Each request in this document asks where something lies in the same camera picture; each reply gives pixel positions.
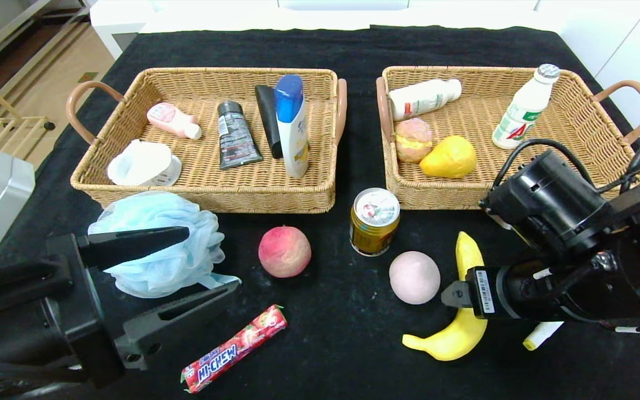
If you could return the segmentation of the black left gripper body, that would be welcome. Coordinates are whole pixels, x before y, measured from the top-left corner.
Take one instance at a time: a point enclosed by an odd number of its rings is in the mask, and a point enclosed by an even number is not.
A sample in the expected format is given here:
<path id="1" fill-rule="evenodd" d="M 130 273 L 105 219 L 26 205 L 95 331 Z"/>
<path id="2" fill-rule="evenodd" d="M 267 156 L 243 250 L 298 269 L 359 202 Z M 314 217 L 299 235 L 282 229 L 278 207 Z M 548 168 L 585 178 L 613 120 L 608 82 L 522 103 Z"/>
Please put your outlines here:
<path id="1" fill-rule="evenodd" d="M 42 309 L 50 319 L 48 329 L 58 343 L 48 340 L 48 358 L 34 366 L 26 378 L 41 384 L 89 382 L 104 387 L 124 375 L 125 367 L 103 321 L 89 268 L 107 269 L 122 263 L 124 238 L 120 233 L 76 236 L 64 234 L 46 240 L 46 256 L 60 260 L 71 277 L 66 286 L 47 293 Z"/>

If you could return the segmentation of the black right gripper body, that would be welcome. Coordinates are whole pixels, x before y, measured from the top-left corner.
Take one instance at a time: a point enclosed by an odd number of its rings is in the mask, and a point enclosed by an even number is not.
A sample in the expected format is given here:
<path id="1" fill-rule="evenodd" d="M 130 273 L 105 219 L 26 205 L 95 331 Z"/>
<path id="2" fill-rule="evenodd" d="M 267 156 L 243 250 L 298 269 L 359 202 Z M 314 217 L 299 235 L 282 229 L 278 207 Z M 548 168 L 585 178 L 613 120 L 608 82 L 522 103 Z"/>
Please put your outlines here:
<path id="1" fill-rule="evenodd" d="M 509 288 L 517 266 L 470 268 L 466 274 L 473 313 L 479 319 L 521 319 L 517 296 Z"/>

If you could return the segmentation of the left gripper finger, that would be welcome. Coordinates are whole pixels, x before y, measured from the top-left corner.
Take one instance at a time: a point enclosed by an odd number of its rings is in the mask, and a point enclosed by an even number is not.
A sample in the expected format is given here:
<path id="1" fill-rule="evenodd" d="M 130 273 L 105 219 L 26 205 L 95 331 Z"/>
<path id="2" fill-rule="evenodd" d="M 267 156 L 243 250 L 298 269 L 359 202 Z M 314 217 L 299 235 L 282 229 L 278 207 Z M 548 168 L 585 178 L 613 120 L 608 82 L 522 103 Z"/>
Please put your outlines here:
<path id="1" fill-rule="evenodd" d="M 182 243 L 188 237 L 189 228 L 185 226 L 165 226 L 78 236 L 77 244 L 84 264 L 105 271 Z"/>
<path id="2" fill-rule="evenodd" d="M 226 311 L 241 283 L 231 281 L 142 312 L 123 324 L 114 340 L 126 369 L 146 370 L 157 354 Z"/>

